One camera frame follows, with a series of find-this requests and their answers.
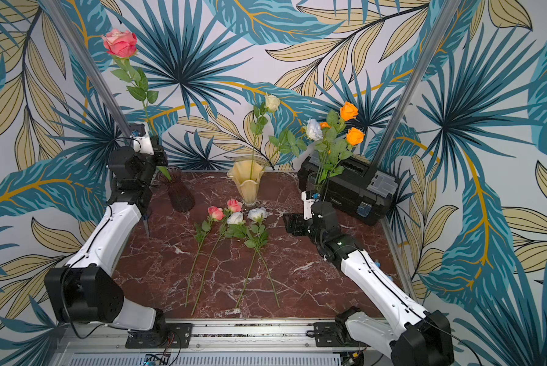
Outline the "white rose top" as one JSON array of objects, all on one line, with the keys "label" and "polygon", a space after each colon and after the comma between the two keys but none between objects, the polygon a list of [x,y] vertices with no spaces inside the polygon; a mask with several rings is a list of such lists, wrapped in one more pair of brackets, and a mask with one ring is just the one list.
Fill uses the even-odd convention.
[{"label": "white rose top", "polygon": [[269,137],[269,142],[281,154],[291,154],[294,157],[300,155],[308,149],[306,139],[310,141],[319,141],[324,138],[320,123],[310,119],[305,127],[301,127],[299,132],[292,132],[289,128],[284,129],[277,137]]}]

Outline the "orange rose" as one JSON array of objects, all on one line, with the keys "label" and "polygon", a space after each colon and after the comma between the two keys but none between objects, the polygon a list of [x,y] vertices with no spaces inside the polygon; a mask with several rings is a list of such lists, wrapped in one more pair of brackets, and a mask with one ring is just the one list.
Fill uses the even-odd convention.
[{"label": "orange rose", "polygon": [[344,137],[327,143],[319,183],[325,183],[329,178],[342,174],[345,168],[341,163],[353,156],[354,148],[363,142],[364,137],[365,134],[362,131],[352,127]]},{"label": "orange rose", "polygon": [[317,178],[317,183],[322,184],[325,181],[326,173],[325,173],[325,165],[328,163],[328,157],[330,156],[330,142],[327,138],[328,130],[331,128],[331,126],[327,122],[322,122],[319,124],[322,130],[322,146],[324,147],[324,150],[320,152],[320,163],[321,168],[319,169],[319,175]]},{"label": "orange rose", "polygon": [[[330,143],[332,143],[339,137],[339,134],[345,131],[346,123],[350,120],[355,119],[358,116],[358,109],[350,102],[345,102],[344,105],[339,109],[339,111],[331,110],[326,117],[326,121],[331,128],[328,130],[327,138]],[[314,141],[315,142],[315,151],[319,154],[324,150],[322,146],[322,140]]]}]

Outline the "cream rose large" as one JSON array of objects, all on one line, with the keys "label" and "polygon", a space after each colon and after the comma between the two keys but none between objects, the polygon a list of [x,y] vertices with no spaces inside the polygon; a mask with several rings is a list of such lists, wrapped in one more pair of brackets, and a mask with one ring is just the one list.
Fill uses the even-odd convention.
[{"label": "cream rose large", "polygon": [[249,124],[250,131],[254,137],[252,144],[254,144],[258,137],[263,135],[264,128],[271,122],[280,103],[281,101],[277,96],[266,94],[264,101],[253,107],[254,120]]}]

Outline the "pink tulip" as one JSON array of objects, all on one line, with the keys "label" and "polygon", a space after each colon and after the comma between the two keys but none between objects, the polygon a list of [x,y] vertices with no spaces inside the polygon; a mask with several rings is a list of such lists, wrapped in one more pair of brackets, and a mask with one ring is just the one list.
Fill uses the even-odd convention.
[{"label": "pink tulip", "polygon": [[171,174],[166,166],[158,166],[158,171],[166,178],[167,181],[171,181]]}]

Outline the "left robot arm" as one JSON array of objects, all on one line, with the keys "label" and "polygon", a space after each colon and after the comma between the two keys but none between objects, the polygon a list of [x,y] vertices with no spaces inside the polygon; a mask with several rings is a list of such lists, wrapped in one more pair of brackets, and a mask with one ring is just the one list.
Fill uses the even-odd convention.
[{"label": "left robot arm", "polygon": [[167,164],[157,136],[135,137],[130,146],[111,153],[114,181],[103,219],[66,265],[45,276],[58,321],[111,325],[153,343],[167,338],[163,312],[127,299],[112,278],[133,229],[148,213],[156,169]]}]

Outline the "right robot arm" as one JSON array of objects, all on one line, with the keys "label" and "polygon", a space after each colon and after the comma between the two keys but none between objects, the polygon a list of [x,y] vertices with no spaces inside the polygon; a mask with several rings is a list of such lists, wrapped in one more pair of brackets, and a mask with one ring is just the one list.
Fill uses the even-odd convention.
[{"label": "right robot arm", "polygon": [[385,318],[380,322],[353,307],[335,318],[340,337],[372,347],[395,365],[454,364],[446,316],[427,311],[405,294],[353,236],[342,233],[331,203],[309,199],[302,213],[287,213],[283,219],[287,233],[308,237],[320,256],[359,286]]}]

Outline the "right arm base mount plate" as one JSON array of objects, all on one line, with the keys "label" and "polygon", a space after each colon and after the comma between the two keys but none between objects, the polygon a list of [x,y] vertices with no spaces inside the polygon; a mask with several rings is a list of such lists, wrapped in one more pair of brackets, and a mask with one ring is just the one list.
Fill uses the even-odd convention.
[{"label": "right arm base mount plate", "polygon": [[335,322],[318,322],[313,324],[313,329],[308,330],[306,335],[315,340],[319,348],[355,347],[358,349],[372,349],[366,343],[355,341],[348,335],[345,327]]}]

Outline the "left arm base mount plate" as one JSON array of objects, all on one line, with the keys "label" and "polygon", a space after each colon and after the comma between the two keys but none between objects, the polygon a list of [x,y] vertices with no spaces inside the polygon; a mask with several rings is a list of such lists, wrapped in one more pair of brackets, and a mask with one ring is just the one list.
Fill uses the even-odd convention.
[{"label": "left arm base mount plate", "polygon": [[159,329],[128,331],[127,349],[187,349],[192,335],[192,323],[167,323]]}]

